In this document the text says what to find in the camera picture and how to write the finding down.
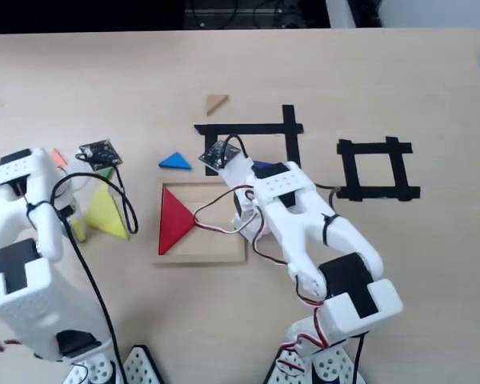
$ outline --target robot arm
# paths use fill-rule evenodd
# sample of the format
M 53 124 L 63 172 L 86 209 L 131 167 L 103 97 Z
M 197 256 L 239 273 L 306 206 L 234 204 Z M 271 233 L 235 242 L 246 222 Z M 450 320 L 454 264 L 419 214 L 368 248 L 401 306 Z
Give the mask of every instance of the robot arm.
M 212 166 L 220 162 L 210 154 L 220 153 L 222 145 L 223 142 L 217 142 L 216 148 L 212 147 L 202 156 L 205 164 Z M 343 254 L 357 252 L 374 278 L 382 276 L 383 265 L 378 252 L 345 218 L 326 221 L 335 212 L 295 163 L 277 164 L 272 170 L 264 169 L 256 174 L 254 162 L 227 145 L 233 149 L 228 148 L 225 152 L 234 156 L 223 168 L 215 167 L 215 170 L 230 188 L 241 184 L 253 186 L 254 200 L 247 199 L 241 191 L 236 192 L 242 212 L 254 210 L 256 206 L 261 209 L 269 224 L 269 230 L 264 234 L 270 231 L 274 234 L 288 263 L 289 275 L 293 280 L 298 276 L 304 290 L 319 297 L 327 294 L 326 280 L 306 252 L 308 239 L 322 242 Z M 291 203 L 284 199 L 289 194 L 293 196 Z M 236 227 L 242 224 L 240 216 L 235 218 Z M 254 220 L 242 231 L 242 235 L 252 241 L 258 226 L 259 221 Z
M 27 217 L 27 203 L 48 202 L 60 178 L 44 150 L 0 159 L 0 319 L 37 356 L 73 362 L 109 348 L 110 334 L 97 303 L 54 268 L 63 255 L 62 226 L 54 208 L 43 203 Z M 60 189 L 55 207 L 71 217 L 78 211 L 71 184 Z M 32 226 L 37 239 L 17 241 Z
M 288 340 L 296 342 L 301 334 L 321 340 L 313 343 L 293 343 L 301 356 L 311 356 L 317 348 L 327 348 L 337 342 L 362 334 L 383 320 L 402 311 L 393 284 L 383 279 L 383 264 L 378 252 L 345 218 L 342 218 L 323 200 L 315 184 L 293 162 L 279 163 L 263 169 L 238 149 L 222 150 L 223 142 L 204 153 L 202 160 L 214 168 L 233 188 L 251 185 L 254 197 L 244 191 L 235 191 L 238 214 L 234 226 L 239 228 L 250 214 L 260 209 L 268 229 L 282 248 L 288 273 L 302 287 L 320 298 L 325 298 L 312 318 L 295 323 L 288 332 Z M 232 154 L 227 163 L 216 159 L 217 153 Z M 259 220 L 252 221 L 241 231 L 249 241 L 259 230 Z M 307 251 L 308 241 L 320 242 L 339 251 L 342 256 L 325 262 L 317 268 Z

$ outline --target green triangle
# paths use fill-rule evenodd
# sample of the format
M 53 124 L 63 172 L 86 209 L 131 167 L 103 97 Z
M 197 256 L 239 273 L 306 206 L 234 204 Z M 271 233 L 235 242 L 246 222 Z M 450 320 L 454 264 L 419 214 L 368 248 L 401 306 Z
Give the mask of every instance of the green triangle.
M 103 176 L 107 180 L 110 180 L 114 175 L 114 168 L 105 168 L 104 170 L 99 170 L 98 174 Z

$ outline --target blue piece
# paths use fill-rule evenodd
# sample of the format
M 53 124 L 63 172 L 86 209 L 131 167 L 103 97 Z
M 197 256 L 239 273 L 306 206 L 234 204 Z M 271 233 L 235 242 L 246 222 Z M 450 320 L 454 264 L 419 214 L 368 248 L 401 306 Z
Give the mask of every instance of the blue piece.
M 161 167 L 161 168 L 172 168 L 172 169 L 176 169 L 176 170 L 191 170 L 192 169 L 190 164 L 188 162 L 186 162 L 186 160 L 184 159 L 182 154 L 180 154 L 179 152 L 174 152 L 171 156 L 169 156 L 165 160 L 162 160 L 158 164 L 158 166 Z
M 269 162 L 257 162 L 256 160 L 254 160 L 254 165 L 257 167 L 257 168 L 264 168 L 266 166 L 271 166 L 272 164 L 269 163 Z

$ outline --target yellow triangle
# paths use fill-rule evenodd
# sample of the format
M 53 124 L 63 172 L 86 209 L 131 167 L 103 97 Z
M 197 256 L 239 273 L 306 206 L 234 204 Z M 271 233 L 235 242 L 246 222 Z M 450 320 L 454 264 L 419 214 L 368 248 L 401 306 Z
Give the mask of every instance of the yellow triangle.
M 90 198 L 84 221 L 101 232 L 128 240 L 128 232 L 122 224 L 121 214 L 115 200 L 109 194 L 109 186 L 102 183 Z

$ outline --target table surface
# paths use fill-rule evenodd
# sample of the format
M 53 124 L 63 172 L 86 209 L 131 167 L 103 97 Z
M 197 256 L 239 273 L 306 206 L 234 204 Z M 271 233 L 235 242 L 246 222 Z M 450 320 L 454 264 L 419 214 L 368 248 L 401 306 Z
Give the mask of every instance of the table surface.
M 367 337 L 361 372 L 371 383 L 480 384 L 479 51 L 480 30 L 0 36 L 0 155 L 110 138 L 141 230 L 129 242 L 92 238 L 83 252 L 122 352 L 148 344 L 170 383 L 261 383 L 286 328 L 310 314 L 284 269 L 252 254 L 240 265 L 154 264 L 161 184 L 205 179 L 193 124 L 280 122 L 293 104 L 302 168 L 333 185 L 345 182 L 340 138 L 412 142 L 404 159 L 422 198 L 336 203 L 405 304 Z M 209 118 L 208 94 L 231 98 Z M 285 156 L 282 137 L 246 145 L 258 160 Z M 194 172 L 157 167 L 176 150 Z M 358 166 L 363 185 L 391 183 L 387 156 Z M 87 289 L 69 249 L 60 265 Z M 0 355 L 1 382 L 60 382 L 67 371 L 21 347 Z

